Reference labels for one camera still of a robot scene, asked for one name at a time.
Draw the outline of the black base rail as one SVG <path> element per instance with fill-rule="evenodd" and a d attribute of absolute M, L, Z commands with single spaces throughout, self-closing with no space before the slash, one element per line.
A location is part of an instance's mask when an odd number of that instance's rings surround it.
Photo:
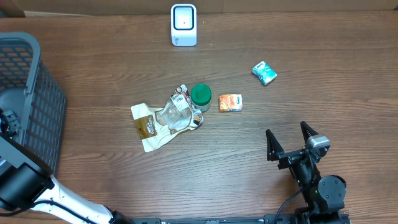
<path fill-rule="evenodd" d="M 263 217 L 239 217 L 239 218 L 188 218 L 188 219 L 168 219 L 160 218 L 136 218 L 131 219 L 134 224 L 274 224 L 275 215 L 268 214 Z M 348 215 L 329 215 L 325 219 L 312 216 L 308 223 L 341 223 L 351 224 Z"/>

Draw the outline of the green lid jar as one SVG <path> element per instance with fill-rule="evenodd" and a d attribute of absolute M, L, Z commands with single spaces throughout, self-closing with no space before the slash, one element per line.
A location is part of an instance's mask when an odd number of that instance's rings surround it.
<path fill-rule="evenodd" d="M 211 89 L 206 84 L 197 84 L 191 90 L 192 104 L 201 112 L 206 112 L 211 106 Z"/>

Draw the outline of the teal tissue pack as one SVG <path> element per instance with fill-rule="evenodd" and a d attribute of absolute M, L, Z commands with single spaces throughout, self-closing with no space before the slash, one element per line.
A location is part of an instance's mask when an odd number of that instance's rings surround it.
<path fill-rule="evenodd" d="M 276 78 L 276 72 L 265 61 L 259 62 L 252 68 L 253 74 L 258 77 L 264 86 L 272 83 Z"/>

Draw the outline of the clear brown snack bag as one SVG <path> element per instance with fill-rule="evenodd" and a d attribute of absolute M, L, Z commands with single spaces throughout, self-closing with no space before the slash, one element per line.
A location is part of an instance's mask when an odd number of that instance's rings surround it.
<path fill-rule="evenodd" d="M 132 106 L 131 113 L 145 152 L 159 149 L 182 132 L 195 130 L 204 120 L 185 85 L 174 89 L 163 108 L 141 103 Z"/>

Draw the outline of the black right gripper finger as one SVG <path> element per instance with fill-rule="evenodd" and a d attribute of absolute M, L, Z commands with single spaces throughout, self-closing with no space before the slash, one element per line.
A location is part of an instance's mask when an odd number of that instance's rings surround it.
<path fill-rule="evenodd" d="M 278 140 L 275 138 L 274 134 L 270 129 L 266 130 L 266 138 L 267 138 L 267 160 L 278 161 L 279 156 L 284 153 L 284 149 L 279 144 Z"/>
<path fill-rule="evenodd" d="M 305 121 L 300 123 L 305 144 L 314 144 L 318 133 L 312 129 Z"/>

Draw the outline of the grey plastic basket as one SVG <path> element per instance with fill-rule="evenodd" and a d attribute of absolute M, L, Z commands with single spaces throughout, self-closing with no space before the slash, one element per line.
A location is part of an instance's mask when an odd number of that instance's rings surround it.
<path fill-rule="evenodd" d="M 11 139 L 58 171 L 67 97 L 25 32 L 1 33 L 1 109 Z"/>

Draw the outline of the orange tissue pack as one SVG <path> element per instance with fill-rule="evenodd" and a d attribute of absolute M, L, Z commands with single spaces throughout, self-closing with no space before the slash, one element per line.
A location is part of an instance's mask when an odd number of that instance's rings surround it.
<path fill-rule="evenodd" d="M 220 112 L 241 111 L 243 98 L 241 94 L 225 94 L 219 97 Z"/>

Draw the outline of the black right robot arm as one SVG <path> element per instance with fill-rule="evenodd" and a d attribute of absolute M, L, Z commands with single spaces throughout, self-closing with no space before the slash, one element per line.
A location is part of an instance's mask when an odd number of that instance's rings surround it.
<path fill-rule="evenodd" d="M 340 213 L 345 207 L 346 181 L 338 175 L 322 177 L 316 166 L 329 151 L 330 140 L 304 121 L 300 127 L 305 145 L 291 152 L 285 152 L 272 131 L 266 130 L 267 160 L 277 161 L 280 170 L 288 169 L 299 187 L 280 206 L 273 222 L 277 223 L 284 207 L 302 194 L 306 206 L 289 216 L 291 223 L 349 223 L 349 216 Z"/>

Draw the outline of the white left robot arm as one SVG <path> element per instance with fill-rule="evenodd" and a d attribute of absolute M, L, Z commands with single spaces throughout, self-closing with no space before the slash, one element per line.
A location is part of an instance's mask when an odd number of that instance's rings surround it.
<path fill-rule="evenodd" d="M 1 112 L 2 217 L 27 210 L 49 213 L 69 223 L 132 223 L 116 210 L 93 203 L 63 186 L 52 169 L 11 137 L 8 115 Z"/>

